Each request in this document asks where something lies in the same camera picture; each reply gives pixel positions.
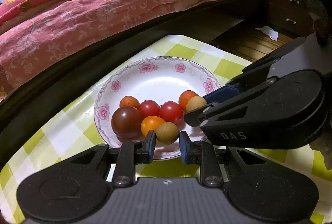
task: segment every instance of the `pink floral bed sheet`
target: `pink floral bed sheet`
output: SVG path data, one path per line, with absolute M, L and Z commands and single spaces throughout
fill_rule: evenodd
M 217 0 L 8 0 L 0 5 L 0 101 L 84 47 L 207 1 Z

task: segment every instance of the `table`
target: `table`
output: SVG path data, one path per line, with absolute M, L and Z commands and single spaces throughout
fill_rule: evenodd
M 192 60 L 212 72 L 221 86 L 250 64 L 245 59 L 181 35 L 164 37 L 139 52 L 61 110 L 8 161 L 0 173 L 0 209 L 7 221 L 21 223 L 24 220 L 16 201 L 16 189 L 26 177 L 96 144 L 104 143 L 93 121 L 94 102 L 100 88 L 124 66 L 155 56 Z M 326 170 L 320 152 L 313 151 L 308 145 L 296 150 L 260 149 L 256 152 L 311 178 L 318 186 L 320 196 L 311 220 L 315 224 L 332 221 L 332 171 Z M 137 165 L 136 176 L 192 177 L 199 176 L 199 168 L 196 165 L 183 165 L 181 158 L 177 158 Z

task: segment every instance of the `nightstand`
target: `nightstand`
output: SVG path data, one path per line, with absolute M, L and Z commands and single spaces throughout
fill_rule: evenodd
M 290 37 L 313 33 L 313 20 L 300 0 L 267 0 L 268 25 Z

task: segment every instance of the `drawer handle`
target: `drawer handle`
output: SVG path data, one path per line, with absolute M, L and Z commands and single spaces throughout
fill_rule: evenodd
M 291 2 L 295 2 L 295 3 L 297 3 L 297 4 L 300 4 L 300 2 L 299 1 L 296 1 L 296 0 L 290 0 Z
M 294 25 L 296 24 L 296 21 L 293 21 L 293 20 L 291 20 L 291 19 L 289 19 L 289 18 L 286 18 L 286 21 L 290 21 L 290 22 L 292 22 Z

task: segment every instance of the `red tomato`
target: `red tomato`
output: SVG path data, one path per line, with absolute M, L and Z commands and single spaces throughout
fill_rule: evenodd
M 158 116 L 159 109 L 158 104 L 153 100 L 145 100 L 138 107 L 138 110 L 142 113 L 144 118 L 148 116 Z
M 166 122 L 178 123 L 183 118 L 183 111 L 179 104 L 167 101 L 161 106 L 159 115 Z

